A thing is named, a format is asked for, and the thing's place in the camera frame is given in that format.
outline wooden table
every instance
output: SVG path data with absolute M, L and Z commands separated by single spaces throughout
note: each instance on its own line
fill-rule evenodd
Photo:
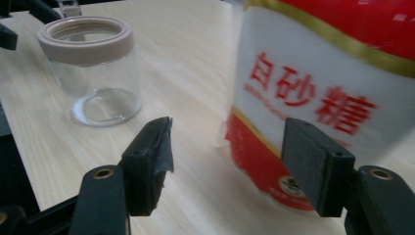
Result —
M 215 0 L 129 0 L 82 6 L 134 28 L 144 106 L 126 123 L 73 122 L 65 96 L 36 40 L 42 23 L 26 12 L 1 23 L 19 35 L 0 51 L 0 99 L 41 209 L 78 193 L 81 178 L 116 165 L 154 118 L 173 118 L 175 172 L 150 217 L 132 217 L 132 234 L 345 234 L 342 218 L 285 209 L 234 167 L 222 140 L 240 15 Z M 415 188 L 415 134 L 382 166 Z

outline metal screw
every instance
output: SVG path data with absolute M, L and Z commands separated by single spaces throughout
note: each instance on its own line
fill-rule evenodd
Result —
M 343 155 L 343 153 L 340 151 L 333 152 L 332 154 L 336 157 L 341 157 Z
M 114 174 L 112 169 L 101 169 L 94 173 L 94 178 L 96 179 L 103 179 L 108 178 Z
M 3 224 L 7 220 L 7 213 L 0 211 L 0 225 Z
M 371 170 L 369 170 L 369 173 L 372 174 L 373 176 L 383 179 L 383 180 L 392 180 L 393 176 L 391 174 L 389 174 L 388 172 L 382 170 L 382 169 L 378 169 L 378 168 L 373 168 Z

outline gold stripe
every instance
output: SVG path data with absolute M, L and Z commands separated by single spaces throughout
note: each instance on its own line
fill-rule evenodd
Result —
M 232 114 L 235 115 L 244 125 L 253 133 L 253 135 L 259 139 L 262 144 L 266 146 L 274 155 L 281 158 L 281 151 L 274 144 L 271 143 L 263 134 L 256 128 L 256 126 L 237 108 L 232 107 Z
M 415 61 L 367 46 L 328 23 L 289 4 L 277 0 L 248 0 L 245 3 L 245 9 L 247 10 L 249 7 L 262 7 L 279 12 L 303 24 L 336 47 L 367 64 L 384 71 L 415 78 Z

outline glass jar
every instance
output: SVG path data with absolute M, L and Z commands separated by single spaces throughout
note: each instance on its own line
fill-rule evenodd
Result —
M 66 18 L 38 32 L 70 101 L 71 116 L 93 126 L 134 117 L 142 101 L 131 27 L 102 17 Z

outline jar lid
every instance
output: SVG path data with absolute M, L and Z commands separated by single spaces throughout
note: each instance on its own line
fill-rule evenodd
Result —
M 118 60 L 134 47 L 128 23 L 103 17 L 51 22 L 39 29 L 37 38 L 49 60 L 83 67 Z

